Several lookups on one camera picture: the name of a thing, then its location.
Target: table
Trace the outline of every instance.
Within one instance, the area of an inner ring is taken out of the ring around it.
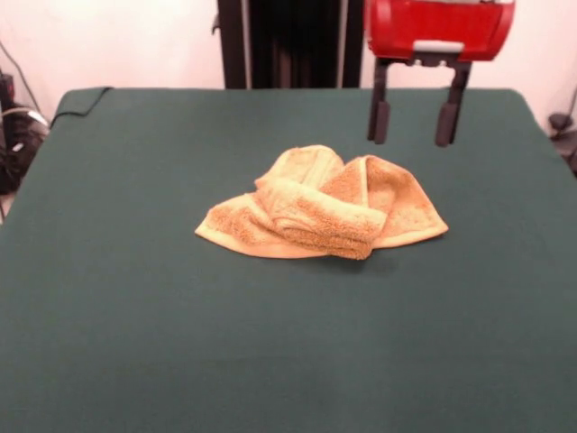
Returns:
[[[0,229],[0,431],[577,431],[577,185],[523,98],[363,90],[67,94]],[[197,238],[285,149],[411,170],[441,239],[275,261]]]

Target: towel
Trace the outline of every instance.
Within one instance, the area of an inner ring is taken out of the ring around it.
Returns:
[[[363,260],[448,230],[415,177],[376,156],[344,164],[323,145],[290,149],[255,185],[210,209],[196,234],[252,256]]]

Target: white wall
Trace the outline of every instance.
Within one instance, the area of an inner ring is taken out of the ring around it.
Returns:
[[[19,60],[42,110],[51,115],[71,88],[221,88],[216,0],[0,0],[0,39]],[[577,84],[577,2],[517,0],[498,59],[473,68],[476,87],[515,88],[537,121],[569,104]],[[365,52],[362,84],[371,86]],[[14,71],[0,55],[3,69]],[[446,86],[446,69],[393,67],[395,87]],[[19,99],[29,102],[18,87]]]

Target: cable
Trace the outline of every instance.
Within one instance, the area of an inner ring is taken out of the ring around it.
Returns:
[[[565,130],[569,127],[569,123],[571,122],[571,114],[572,114],[573,110],[575,109],[576,103],[577,103],[577,88],[573,92],[573,99],[571,101],[571,106],[569,108],[569,111],[567,112],[567,118],[565,119],[565,123],[563,125],[563,130]]]
[[[30,86],[28,85],[28,81],[26,81],[26,77],[24,76],[24,73],[22,72],[22,68],[20,68],[20,65],[18,64],[18,62],[16,60],[14,60],[14,57],[12,57],[10,55],[10,53],[8,52],[8,50],[6,49],[6,47],[4,46],[2,41],[0,41],[0,50],[2,50],[4,52],[5,56],[12,62],[12,64],[16,68],[16,70],[18,70],[18,74],[20,75],[20,78],[22,79],[22,83],[24,83],[24,87],[28,91],[28,94],[30,95],[32,102],[34,103],[34,108],[36,108],[36,111],[38,111],[40,113],[40,111],[41,111],[40,106],[38,105],[38,101],[36,100],[36,97],[34,96],[32,90],[30,89]]]
[[[26,113],[29,117],[34,119],[36,122],[39,122],[46,127],[50,126],[50,123],[48,122],[48,120],[46,120],[44,118],[43,115],[41,115],[37,111],[34,111],[33,109],[29,108],[28,106],[17,106],[15,108],[10,108],[9,110],[2,112],[2,118],[4,118],[7,115],[13,115],[16,113]]]

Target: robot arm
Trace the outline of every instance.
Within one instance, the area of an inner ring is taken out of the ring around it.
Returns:
[[[514,11],[515,0],[367,0],[365,30],[377,57],[369,140],[377,144],[386,140],[390,114],[387,71],[393,63],[404,63],[445,65],[455,70],[435,139],[442,147],[453,143],[472,63],[497,56]]]

